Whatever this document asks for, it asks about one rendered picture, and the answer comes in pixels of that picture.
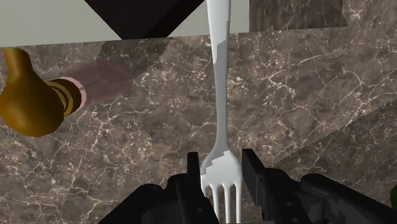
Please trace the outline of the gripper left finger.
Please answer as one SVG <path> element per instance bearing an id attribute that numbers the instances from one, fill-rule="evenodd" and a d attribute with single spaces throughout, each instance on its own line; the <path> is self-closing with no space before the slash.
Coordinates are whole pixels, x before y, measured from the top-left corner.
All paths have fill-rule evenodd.
<path id="1" fill-rule="evenodd" d="M 139 186 L 98 224 L 219 224 L 200 187 L 198 153 L 187 154 L 187 171 L 171 176 L 165 188 Z"/>

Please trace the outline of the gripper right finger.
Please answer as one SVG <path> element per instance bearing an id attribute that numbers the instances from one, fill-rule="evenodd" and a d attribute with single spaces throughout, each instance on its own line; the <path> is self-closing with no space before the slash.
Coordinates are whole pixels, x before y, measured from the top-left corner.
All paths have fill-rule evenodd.
<path id="1" fill-rule="evenodd" d="M 300 181 L 242 150 L 242 173 L 262 219 L 273 224 L 397 224 L 397 211 L 322 174 Z"/>

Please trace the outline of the silver fork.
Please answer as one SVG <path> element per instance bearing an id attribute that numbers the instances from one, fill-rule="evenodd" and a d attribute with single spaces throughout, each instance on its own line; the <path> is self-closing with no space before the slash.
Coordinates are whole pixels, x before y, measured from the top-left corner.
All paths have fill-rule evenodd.
<path id="1" fill-rule="evenodd" d="M 230 28 L 230 0 L 206 0 L 211 39 L 214 81 L 216 91 L 216 140 L 200 166 L 202 192 L 212 190 L 213 208 L 219 212 L 218 188 L 225 193 L 225 221 L 231 222 L 230 188 L 235 186 L 235 222 L 241 222 L 242 167 L 228 147 L 227 138 L 227 72 L 228 37 Z"/>

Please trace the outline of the green object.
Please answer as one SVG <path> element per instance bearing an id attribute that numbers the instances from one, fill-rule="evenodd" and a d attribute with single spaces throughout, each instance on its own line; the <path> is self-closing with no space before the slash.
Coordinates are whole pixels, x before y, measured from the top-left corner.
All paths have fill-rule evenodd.
<path id="1" fill-rule="evenodd" d="M 397 184 L 391 189 L 389 200 L 391 207 L 397 211 Z"/>

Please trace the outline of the yellow-brown bottle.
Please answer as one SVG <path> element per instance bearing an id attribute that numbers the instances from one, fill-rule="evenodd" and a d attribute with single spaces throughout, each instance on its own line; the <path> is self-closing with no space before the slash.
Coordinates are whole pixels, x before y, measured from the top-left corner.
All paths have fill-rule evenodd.
<path id="1" fill-rule="evenodd" d="M 3 49 L 8 80 L 0 93 L 0 118 L 24 136 L 55 132 L 64 119 L 87 101 L 83 85 L 71 77 L 43 81 L 29 54 L 20 48 Z"/>

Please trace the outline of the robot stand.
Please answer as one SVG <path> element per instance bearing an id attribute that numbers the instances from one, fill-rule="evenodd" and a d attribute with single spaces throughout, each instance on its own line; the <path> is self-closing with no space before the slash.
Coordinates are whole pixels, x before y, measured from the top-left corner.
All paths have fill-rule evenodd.
<path id="1" fill-rule="evenodd" d="M 122 39 L 165 38 L 204 0 L 84 0 Z"/>

